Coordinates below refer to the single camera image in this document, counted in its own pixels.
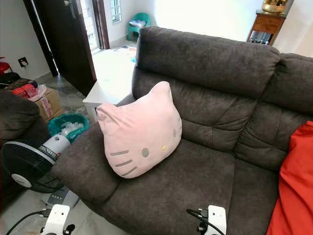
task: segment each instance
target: pink cat-shaped pillow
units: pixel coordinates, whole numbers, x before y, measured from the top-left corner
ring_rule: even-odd
[[[168,82],[157,83],[134,103],[97,108],[105,154],[121,177],[134,178],[168,157],[181,138],[181,119]]]

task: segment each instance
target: red cushion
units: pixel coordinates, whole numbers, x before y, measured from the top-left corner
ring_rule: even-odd
[[[313,235],[313,122],[291,136],[267,235]]]

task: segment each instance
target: eye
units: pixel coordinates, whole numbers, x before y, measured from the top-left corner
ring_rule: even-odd
[[[149,150],[147,148],[144,148],[142,151],[141,151],[141,154],[144,158],[148,157],[149,156]]]

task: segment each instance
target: door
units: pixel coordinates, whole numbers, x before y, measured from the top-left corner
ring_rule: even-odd
[[[79,0],[34,0],[59,73],[87,96],[96,75]]]

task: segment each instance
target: wall socket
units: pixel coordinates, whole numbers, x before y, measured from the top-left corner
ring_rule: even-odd
[[[28,65],[28,61],[26,60],[26,57],[23,57],[21,59],[18,59],[18,62],[20,64],[21,67],[25,67]]]

